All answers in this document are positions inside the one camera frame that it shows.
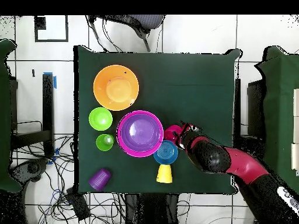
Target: orange bowl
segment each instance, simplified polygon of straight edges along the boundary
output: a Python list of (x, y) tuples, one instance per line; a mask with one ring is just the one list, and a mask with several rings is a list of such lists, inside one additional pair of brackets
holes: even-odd
[(139, 84), (135, 74), (125, 66), (110, 65), (103, 68), (93, 82), (93, 94), (105, 108), (120, 111), (136, 100)]

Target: green cup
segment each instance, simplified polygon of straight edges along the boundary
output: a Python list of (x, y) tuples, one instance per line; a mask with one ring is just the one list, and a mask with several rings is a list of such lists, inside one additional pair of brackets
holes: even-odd
[(104, 107), (97, 107), (89, 114), (89, 123), (97, 131), (105, 131), (112, 125), (112, 114)]
[(114, 138), (109, 134), (99, 135), (98, 138), (96, 139), (96, 146), (100, 151), (108, 151), (109, 149), (112, 148), (113, 143), (114, 143)]

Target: white tile floor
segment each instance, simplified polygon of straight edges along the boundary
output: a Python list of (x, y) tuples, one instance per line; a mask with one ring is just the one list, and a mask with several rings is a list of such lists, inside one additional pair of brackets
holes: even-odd
[[(60, 39), (64, 36), (63, 16), (46, 16), (47, 30), (40, 30), (41, 39)], [(110, 51), (114, 47), (108, 42), (102, 32), (102, 21), (97, 20), (95, 26), (99, 33), (100, 42)], [(107, 22), (106, 29), (110, 38), (123, 51), (145, 53), (143, 41), (135, 31), (128, 26)], [(157, 39), (162, 26), (152, 30), (148, 43), (151, 52), (156, 49), (161, 52), (162, 34)], [(262, 59), (263, 50), (267, 46), (282, 46), (288, 53), (297, 53), (299, 49), (299, 22), (297, 16), (290, 15), (168, 15), (164, 22), (163, 44), (165, 53), (225, 53), (232, 48), (243, 51), (239, 64), (241, 78), (241, 121), (248, 123), (246, 89), (249, 82), (261, 77), (254, 65)], [(84, 45), (94, 51), (102, 51), (92, 30), (87, 26), (84, 16), (68, 16), (68, 42), (35, 42), (34, 19), (32, 16), (0, 16), (0, 39), (12, 39), (18, 45), (15, 52), (8, 56), (7, 65), (11, 74), (19, 81), (18, 88), (18, 122), (42, 119), (41, 111), (41, 77), (43, 72), (52, 72), (57, 77), (57, 88), (54, 89), (55, 137), (72, 135), (74, 131), (74, 74), (73, 46)], [(37, 123), (18, 126), (19, 132), (36, 131)], [(61, 140), (55, 143), (59, 147)], [(71, 154), (69, 146), (63, 153)], [(13, 165), (28, 155), (14, 153)], [(64, 171), (66, 187), (74, 182), (72, 163), (67, 164), (69, 171)], [(47, 165), (47, 173), (51, 177), (53, 187), (57, 188), (57, 171), (53, 165)], [(41, 213), (37, 205), (44, 210), (52, 197), (49, 178), (43, 174), (37, 183), (30, 183), (26, 193), (26, 212), (29, 224), (37, 224)], [(111, 194), (87, 195), (87, 202), (95, 215), (111, 214), (111, 203), (98, 206), (95, 198), (102, 202), (111, 198)], [(195, 195), (181, 194), (178, 214), (180, 224), (251, 224), (253, 216), (242, 195)], [(95, 219), (93, 224), (103, 224)]]

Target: green cloth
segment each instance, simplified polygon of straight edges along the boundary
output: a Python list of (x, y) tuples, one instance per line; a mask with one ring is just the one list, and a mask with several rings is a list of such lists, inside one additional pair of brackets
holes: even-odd
[[(101, 168), (112, 173), (104, 192), (117, 193), (215, 193), (233, 194), (228, 174), (197, 170), (183, 151), (172, 164), (173, 183), (157, 183), (159, 164), (153, 156), (135, 158), (114, 143), (111, 150), (96, 147), (100, 134), (116, 137), (120, 119), (133, 110), (155, 114), (164, 129), (179, 121), (194, 123), (223, 145), (232, 145), (234, 62), (239, 50), (222, 54), (133, 54), (97, 53), (78, 46), (79, 63), (79, 191), (95, 191), (88, 180)], [(140, 90), (134, 104), (112, 111), (113, 124), (96, 131), (88, 123), (89, 113), (99, 107), (93, 95), (93, 80), (108, 65), (131, 69)]]
[(0, 141), (0, 189), (17, 193), (22, 188), (20, 184), (10, 177), (8, 173), (11, 160), (11, 90), (9, 86), (9, 73), (6, 58), (16, 48), (10, 40), (0, 41), (0, 109), (1, 109), (1, 141)]
[(267, 48), (265, 61), (257, 67), (262, 70), (267, 87), (263, 102), (266, 126), (263, 161), (299, 193), (299, 177), (291, 169), (293, 97), (294, 89), (299, 88), (299, 55), (284, 54), (273, 46)]

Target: bowl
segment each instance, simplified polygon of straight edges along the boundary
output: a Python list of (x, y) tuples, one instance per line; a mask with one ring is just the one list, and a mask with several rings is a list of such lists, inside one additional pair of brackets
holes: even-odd
[(93, 94), (105, 108), (120, 111), (130, 107), (136, 100), (139, 84), (135, 74), (122, 65), (103, 68), (93, 82)]
[(88, 117), (91, 127), (97, 131), (105, 131), (112, 125), (112, 114), (104, 107), (97, 107)]
[(100, 151), (108, 151), (109, 149), (112, 148), (113, 143), (114, 143), (114, 138), (109, 134), (99, 135), (98, 138), (96, 139), (96, 146)]
[(164, 139), (172, 141), (175, 144), (176, 137), (173, 132), (176, 132), (178, 135), (182, 132), (182, 129), (178, 125), (171, 125), (164, 131)]
[(163, 140), (159, 149), (154, 153), (156, 162), (163, 165), (169, 165), (178, 158), (178, 148), (172, 141)]
[(148, 111), (126, 114), (117, 127), (117, 142), (128, 155), (146, 157), (155, 153), (163, 141), (159, 119)]

